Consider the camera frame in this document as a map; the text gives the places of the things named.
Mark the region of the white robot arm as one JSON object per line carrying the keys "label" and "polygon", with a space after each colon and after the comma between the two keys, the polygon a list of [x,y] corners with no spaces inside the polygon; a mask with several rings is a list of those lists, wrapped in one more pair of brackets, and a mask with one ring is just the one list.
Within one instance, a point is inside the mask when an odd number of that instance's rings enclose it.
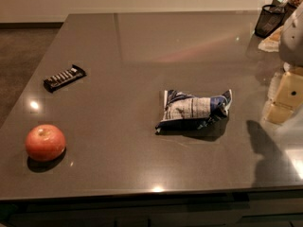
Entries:
{"label": "white robot arm", "polygon": [[285,72],[272,78],[264,106],[264,118],[274,124],[283,124],[303,104],[303,5],[282,28],[279,57]]}

